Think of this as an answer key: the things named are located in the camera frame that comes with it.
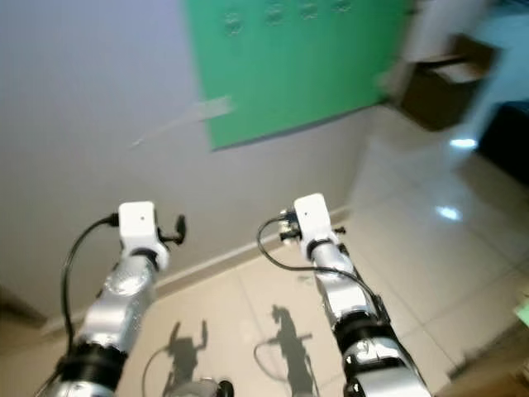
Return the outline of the white tape strip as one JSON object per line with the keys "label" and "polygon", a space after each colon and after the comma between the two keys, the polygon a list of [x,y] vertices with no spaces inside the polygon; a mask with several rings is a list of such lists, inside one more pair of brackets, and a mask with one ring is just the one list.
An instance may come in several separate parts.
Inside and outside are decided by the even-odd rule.
{"label": "white tape strip", "polygon": [[162,135],[166,130],[186,125],[190,122],[203,122],[211,120],[211,118],[226,116],[233,110],[234,106],[231,102],[231,96],[219,96],[219,98],[208,99],[208,101],[190,103],[188,108],[181,111],[174,120],[163,122],[161,126],[143,133],[143,135],[132,141],[128,148],[136,148],[151,137]]}

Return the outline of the grey left robot leg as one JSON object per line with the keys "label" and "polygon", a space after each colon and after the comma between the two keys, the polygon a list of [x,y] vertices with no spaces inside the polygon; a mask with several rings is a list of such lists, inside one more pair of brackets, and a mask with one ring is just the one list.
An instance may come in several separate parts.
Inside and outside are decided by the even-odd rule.
{"label": "grey left robot leg", "polygon": [[169,397],[234,397],[234,386],[226,379],[200,378],[175,387]]}

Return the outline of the open brown cardboard box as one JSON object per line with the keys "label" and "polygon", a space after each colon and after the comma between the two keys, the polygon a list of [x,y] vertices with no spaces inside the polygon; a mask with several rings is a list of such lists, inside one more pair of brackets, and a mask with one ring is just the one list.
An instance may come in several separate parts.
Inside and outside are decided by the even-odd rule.
{"label": "open brown cardboard box", "polygon": [[500,54],[492,43],[468,34],[453,36],[440,55],[412,64],[401,111],[432,132],[460,124]]}

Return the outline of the green wall board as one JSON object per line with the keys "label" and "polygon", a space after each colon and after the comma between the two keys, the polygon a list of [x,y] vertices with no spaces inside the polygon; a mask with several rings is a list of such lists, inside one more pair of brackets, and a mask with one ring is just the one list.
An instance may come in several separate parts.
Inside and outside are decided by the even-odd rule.
{"label": "green wall board", "polygon": [[[279,26],[265,23],[283,1]],[[234,110],[208,118],[215,149],[250,142],[377,103],[399,52],[411,0],[352,0],[334,12],[320,0],[302,19],[298,0],[185,0],[203,97],[231,96]],[[240,12],[241,33],[226,36],[223,15]]]}

